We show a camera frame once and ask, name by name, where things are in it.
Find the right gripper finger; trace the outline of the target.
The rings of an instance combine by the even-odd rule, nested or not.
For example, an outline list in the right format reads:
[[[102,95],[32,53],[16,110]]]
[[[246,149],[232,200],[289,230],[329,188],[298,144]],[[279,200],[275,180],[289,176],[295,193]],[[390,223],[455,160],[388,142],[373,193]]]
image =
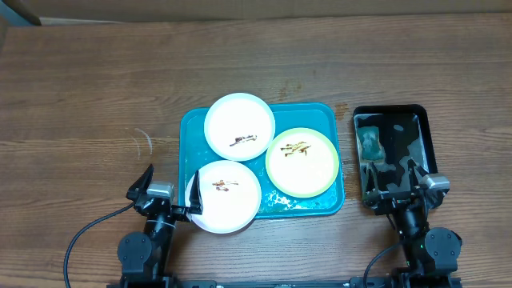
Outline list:
[[[373,162],[369,162],[366,165],[366,175],[367,175],[366,196],[368,198],[371,198],[375,194],[378,194],[378,192],[379,192],[378,171],[377,171],[376,165]]]
[[[411,190],[425,191],[427,188],[425,179],[425,176],[428,175],[427,171],[412,158],[407,161],[407,167]]]

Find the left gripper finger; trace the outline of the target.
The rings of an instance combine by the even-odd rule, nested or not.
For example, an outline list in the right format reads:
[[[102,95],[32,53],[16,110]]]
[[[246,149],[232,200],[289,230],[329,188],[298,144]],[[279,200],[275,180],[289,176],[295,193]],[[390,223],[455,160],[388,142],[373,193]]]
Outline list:
[[[145,194],[151,184],[154,174],[154,166],[150,164],[145,172],[135,181],[126,192],[126,198],[136,201],[142,194]]]
[[[202,214],[202,197],[200,192],[200,174],[197,170],[190,185],[189,212],[191,214]]]

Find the yellow green scrub sponge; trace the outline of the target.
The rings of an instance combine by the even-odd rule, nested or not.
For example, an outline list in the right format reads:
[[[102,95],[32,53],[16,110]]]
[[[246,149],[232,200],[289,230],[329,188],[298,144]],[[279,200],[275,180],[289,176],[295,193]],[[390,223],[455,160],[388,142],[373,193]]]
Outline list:
[[[362,159],[380,161],[385,158],[385,152],[379,141],[379,129],[376,126],[364,126],[358,129],[358,139]]]

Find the white plate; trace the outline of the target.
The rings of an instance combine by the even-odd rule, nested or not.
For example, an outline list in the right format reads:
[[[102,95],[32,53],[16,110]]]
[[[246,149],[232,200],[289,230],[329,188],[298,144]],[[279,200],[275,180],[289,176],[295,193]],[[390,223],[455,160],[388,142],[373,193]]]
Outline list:
[[[232,93],[207,111],[204,135],[220,157],[237,162],[263,154],[276,131],[274,113],[263,100],[248,93]]]
[[[199,169],[202,213],[192,221],[214,234],[229,234],[254,220],[262,200],[255,174],[239,162],[221,160]]]

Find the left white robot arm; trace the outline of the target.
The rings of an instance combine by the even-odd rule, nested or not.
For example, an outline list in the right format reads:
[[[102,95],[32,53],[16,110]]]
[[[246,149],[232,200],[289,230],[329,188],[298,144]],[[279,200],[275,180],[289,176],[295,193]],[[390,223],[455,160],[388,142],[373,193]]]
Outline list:
[[[193,215],[203,212],[199,172],[192,177],[190,204],[173,204],[173,186],[153,180],[154,167],[135,181],[126,198],[134,210],[146,218],[143,231],[127,234],[118,244],[117,255],[122,265],[121,287],[171,287],[177,281],[166,272],[167,258],[177,222],[191,222]]]

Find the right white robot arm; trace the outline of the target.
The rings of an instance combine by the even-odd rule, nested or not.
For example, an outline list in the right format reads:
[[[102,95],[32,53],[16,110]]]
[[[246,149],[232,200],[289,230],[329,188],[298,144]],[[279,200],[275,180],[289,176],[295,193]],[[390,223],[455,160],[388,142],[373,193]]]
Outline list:
[[[429,173],[415,160],[407,161],[408,190],[380,191],[373,163],[368,165],[372,190],[366,192],[366,204],[376,215],[385,215],[399,236],[407,266],[396,268],[394,276],[412,278],[447,277],[458,268],[462,239],[447,228],[431,228],[429,212],[439,207],[450,190],[443,174]]]

